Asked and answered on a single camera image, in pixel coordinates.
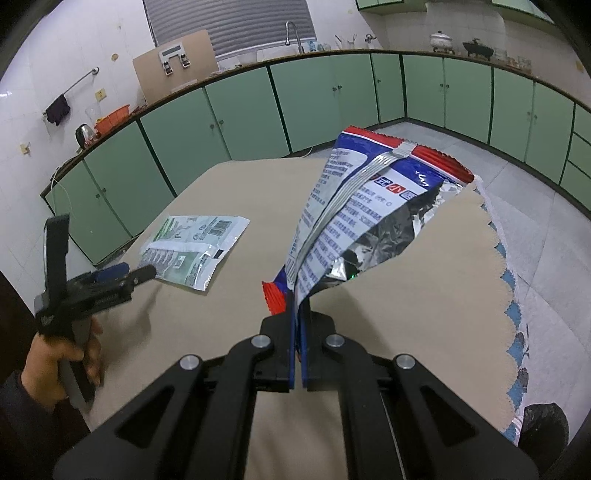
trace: towel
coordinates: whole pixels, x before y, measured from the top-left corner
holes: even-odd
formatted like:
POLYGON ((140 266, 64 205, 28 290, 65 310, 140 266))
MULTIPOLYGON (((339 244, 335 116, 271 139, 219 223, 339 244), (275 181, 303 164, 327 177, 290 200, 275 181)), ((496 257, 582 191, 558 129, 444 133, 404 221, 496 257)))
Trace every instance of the towel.
POLYGON ((60 122, 70 113, 70 105, 64 95, 60 95, 53 103, 45 110, 47 120, 52 124, 59 125, 60 122))

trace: window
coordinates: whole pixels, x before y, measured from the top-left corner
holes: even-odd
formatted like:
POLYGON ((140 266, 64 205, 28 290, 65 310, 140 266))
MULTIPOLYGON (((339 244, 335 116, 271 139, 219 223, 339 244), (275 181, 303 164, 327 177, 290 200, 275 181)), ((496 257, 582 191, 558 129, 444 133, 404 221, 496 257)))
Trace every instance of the window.
MULTIPOLYGON (((217 56, 285 42, 285 22, 315 38, 306 0, 144 0, 157 45, 207 30, 217 56)), ((295 39, 290 26, 290 39, 295 39)))

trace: electrical outlet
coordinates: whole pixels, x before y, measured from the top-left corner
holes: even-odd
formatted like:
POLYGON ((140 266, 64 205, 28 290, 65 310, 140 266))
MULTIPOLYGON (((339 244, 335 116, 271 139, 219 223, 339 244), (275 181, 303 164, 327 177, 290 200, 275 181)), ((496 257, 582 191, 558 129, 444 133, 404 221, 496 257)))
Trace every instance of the electrical outlet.
POLYGON ((95 93, 96 101, 100 102, 107 97, 107 92, 105 92, 104 88, 101 88, 98 92, 95 93))

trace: barcode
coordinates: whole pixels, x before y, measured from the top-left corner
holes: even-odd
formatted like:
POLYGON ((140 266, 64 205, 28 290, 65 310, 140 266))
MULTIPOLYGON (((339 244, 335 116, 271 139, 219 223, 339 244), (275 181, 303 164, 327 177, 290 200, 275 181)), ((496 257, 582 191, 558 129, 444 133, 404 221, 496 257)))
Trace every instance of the barcode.
POLYGON ((210 234, 216 236, 222 236, 228 230, 228 227, 232 224, 230 220, 220 220, 216 225, 209 231, 210 234))

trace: sleeve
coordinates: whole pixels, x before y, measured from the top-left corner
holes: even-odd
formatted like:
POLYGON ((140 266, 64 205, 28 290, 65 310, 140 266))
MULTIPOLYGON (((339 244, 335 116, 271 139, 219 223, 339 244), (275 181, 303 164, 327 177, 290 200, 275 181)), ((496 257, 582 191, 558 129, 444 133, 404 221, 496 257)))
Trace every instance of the sleeve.
POLYGON ((50 479, 63 453, 60 426, 55 415, 35 402, 21 384, 20 372, 13 372, 0 389, 3 428, 18 445, 3 445, 3 454, 23 478, 50 479))

